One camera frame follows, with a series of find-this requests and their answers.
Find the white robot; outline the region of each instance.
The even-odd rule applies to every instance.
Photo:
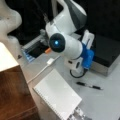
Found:
[[[71,34],[85,26],[86,12],[73,0],[57,1],[63,6],[63,11],[46,25],[49,46],[65,57],[65,65],[71,69],[71,74],[74,70],[82,77],[90,68],[94,57],[94,52],[90,50],[94,35],[85,30],[81,41],[73,38]]]

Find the pen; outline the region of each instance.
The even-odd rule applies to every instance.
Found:
[[[97,90],[103,90],[101,87],[99,86],[95,86],[95,85],[88,85],[87,83],[82,83],[82,82],[77,82],[77,85],[81,85],[81,86],[85,86],[85,87],[89,87],[89,88],[93,88],[93,89],[97,89]]]

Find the blue component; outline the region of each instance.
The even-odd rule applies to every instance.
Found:
[[[87,50],[86,52],[87,52],[87,56],[83,58],[82,66],[85,69],[89,69],[93,61],[94,52],[92,50]]]
[[[83,45],[83,52],[81,54],[81,57],[83,58],[82,67],[85,69],[89,69],[91,67],[94,52],[92,50],[88,50],[85,44]]]
[[[55,41],[55,45],[57,45],[57,46],[59,45],[59,42],[58,42],[58,40],[56,40],[56,41]]]

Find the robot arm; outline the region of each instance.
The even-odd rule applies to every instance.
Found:
[[[70,35],[86,24],[87,15],[84,9],[73,0],[57,0],[63,10],[46,26],[48,36],[62,32]]]
[[[88,30],[84,32],[82,41],[70,35],[85,26],[87,15],[84,9],[73,0],[57,0],[63,11],[46,25],[49,46],[65,57],[65,65],[71,70],[81,73],[89,69],[94,53],[90,50],[94,35]]]

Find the white table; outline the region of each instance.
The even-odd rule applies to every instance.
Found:
[[[42,54],[31,64],[23,68],[24,75],[28,81],[34,77],[42,68],[45,67],[50,57],[57,55]],[[83,78],[75,79],[69,74],[69,69],[64,66],[64,60],[61,57],[54,65],[46,69],[38,78],[29,84],[32,96],[37,104],[39,113],[44,120],[56,120],[54,113],[44,104],[41,98],[33,91],[33,87],[44,78],[52,69],[57,69],[68,84],[82,97],[80,104],[84,113],[93,120],[118,120],[120,117],[120,64],[114,69],[108,77],[100,75],[94,71],[89,71]],[[76,85],[77,81],[85,82],[91,85],[102,87],[104,90],[95,90]]]

